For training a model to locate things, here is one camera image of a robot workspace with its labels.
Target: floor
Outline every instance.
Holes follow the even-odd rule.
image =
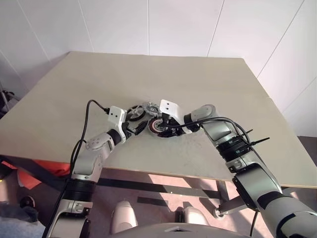
[[[317,138],[300,137],[306,150],[316,162],[317,158]],[[153,182],[164,185],[174,185],[182,187],[194,187],[209,190],[216,190],[214,180],[196,178],[176,178],[159,175],[151,175],[141,172],[119,171],[104,169],[103,178],[122,179],[140,182]],[[229,198],[237,196],[236,188],[231,182],[226,182]],[[15,203],[21,197],[31,195],[35,198],[36,208],[39,211],[39,219],[45,225],[50,217],[51,210],[58,197],[58,192],[45,184],[40,184],[32,190],[19,187],[16,173],[13,172],[3,182],[0,182],[0,201],[8,200]],[[300,199],[302,202],[317,210],[317,190],[316,189],[296,189],[290,195]],[[153,200],[161,201],[153,205]],[[109,234],[111,213],[121,200],[127,200],[135,210],[136,217],[140,226],[174,222],[175,211],[194,206],[202,211],[210,225],[226,230],[238,232],[242,235],[249,235],[250,226],[254,211],[245,209],[240,212],[225,216],[222,220],[216,220],[211,211],[218,206],[217,199],[204,199],[193,196],[183,196],[167,193],[153,193],[114,187],[98,186],[94,194],[94,206],[90,215],[92,220],[92,236],[95,238],[106,237]],[[272,235],[264,224],[261,215],[258,216],[254,237],[271,238]]]

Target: metal table frame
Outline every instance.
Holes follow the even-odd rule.
[[[1,161],[6,161],[9,164],[17,167],[18,169],[26,171],[34,178],[58,191],[62,191],[63,189],[65,177],[57,177],[51,174],[48,170],[35,163],[33,160],[0,155],[0,162]],[[209,212],[211,212],[212,215],[218,219],[222,218],[224,215],[247,208],[246,204],[240,196],[229,200],[226,184],[224,181],[219,180],[216,181],[217,191],[110,178],[100,178],[97,185],[135,189],[149,192],[181,194],[208,199],[219,199],[219,207],[215,208],[213,211],[209,210]]]

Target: metal bar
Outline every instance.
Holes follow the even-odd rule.
[[[48,186],[55,188],[58,191],[63,189],[65,180],[51,174],[48,170],[35,163],[30,159],[23,159],[17,157],[9,157],[0,155],[0,160],[4,160],[9,164],[24,170],[37,180],[47,184]]]
[[[146,182],[125,181],[125,180],[117,180],[117,179],[109,179],[109,178],[100,178],[97,185],[135,189],[135,190],[149,191],[149,192],[173,193],[173,194],[181,194],[181,195],[195,196],[195,197],[216,198],[216,199],[220,198],[218,191],[211,191],[211,190],[204,190],[204,189],[190,188],[190,187],[177,187],[177,186],[171,186],[171,185],[153,184],[153,183],[146,183]]]
[[[219,205],[220,215],[227,215],[247,208],[240,196],[237,196],[227,202],[221,203]]]
[[[10,96],[11,98],[14,98],[14,99],[17,100],[17,101],[20,101],[20,100],[21,100],[19,97],[15,96],[14,94],[12,94],[12,93],[10,93],[10,92],[8,92],[7,94],[8,94],[8,96]]]
[[[220,195],[220,204],[229,201],[229,195],[225,181],[216,180],[216,185]]]
[[[6,107],[7,111],[9,111],[10,108],[9,108],[9,105],[8,105],[8,100],[6,99],[6,96],[5,96],[4,92],[3,92],[3,87],[2,87],[1,82],[0,82],[0,91],[1,91],[0,93],[1,93],[1,96],[2,96],[2,99],[3,99],[3,102],[5,104],[5,107]]]

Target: plastic gear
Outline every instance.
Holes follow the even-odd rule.
[[[157,117],[161,114],[159,110],[159,106],[156,105],[155,103],[148,102],[148,103],[144,103],[142,106],[145,112],[150,114],[151,116]]]
[[[166,130],[166,127],[159,127],[159,125],[163,122],[162,118],[151,118],[148,122],[148,128],[150,132],[154,134],[159,134]]]

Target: gear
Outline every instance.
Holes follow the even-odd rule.
[[[159,106],[156,105],[155,103],[144,103],[143,108],[145,112],[150,114],[151,116],[158,117],[161,114],[161,111],[159,110]]]
[[[145,110],[142,105],[136,105],[134,107],[131,107],[127,112],[128,114],[132,114],[132,116],[129,118],[129,121],[140,120],[145,115]]]
[[[163,122],[162,118],[153,117],[148,122],[148,128],[150,132],[154,134],[160,134],[166,130],[166,127],[160,127],[159,125]]]

